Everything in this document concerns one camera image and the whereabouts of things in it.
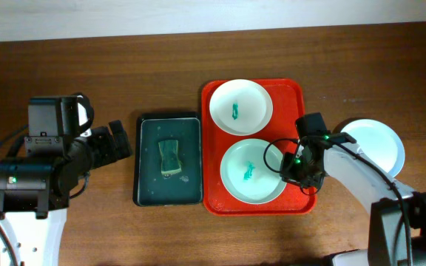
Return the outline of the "light green plate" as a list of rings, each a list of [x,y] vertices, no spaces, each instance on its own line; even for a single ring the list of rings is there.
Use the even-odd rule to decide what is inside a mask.
[[[223,155],[220,163],[222,183],[241,202],[252,205],[271,202],[286,187],[277,173],[282,159],[283,153],[265,140],[241,140]]]

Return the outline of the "green yellow sponge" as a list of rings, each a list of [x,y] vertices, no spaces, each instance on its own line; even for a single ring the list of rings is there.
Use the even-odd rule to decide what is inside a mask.
[[[160,172],[163,176],[170,176],[182,172],[182,162],[178,156],[179,142],[168,139],[158,143],[160,152]]]

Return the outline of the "light blue plate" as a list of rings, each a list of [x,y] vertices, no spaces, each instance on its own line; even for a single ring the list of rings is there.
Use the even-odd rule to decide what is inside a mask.
[[[405,147],[398,134],[388,125],[371,119],[346,124],[341,132],[352,136],[364,153],[380,168],[396,177],[405,164]]]

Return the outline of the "white plate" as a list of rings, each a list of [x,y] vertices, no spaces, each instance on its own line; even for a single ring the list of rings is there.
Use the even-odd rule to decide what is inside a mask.
[[[246,79],[227,81],[214,90],[209,114],[224,132],[247,136],[264,129],[274,106],[270,94],[258,83]]]

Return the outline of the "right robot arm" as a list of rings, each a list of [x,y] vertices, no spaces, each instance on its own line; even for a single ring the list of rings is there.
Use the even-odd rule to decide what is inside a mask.
[[[426,192],[394,179],[356,143],[307,140],[285,153],[280,176],[300,188],[338,180],[370,215],[368,247],[326,256],[327,265],[426,265]]]

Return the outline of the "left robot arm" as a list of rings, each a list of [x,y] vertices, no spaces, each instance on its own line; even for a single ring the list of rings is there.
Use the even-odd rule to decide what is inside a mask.
[[[31,98],[28,118],[0,161],[0,265],[57,265],[72,190],[132,149],[119,120],[92,127],[82,94]]]

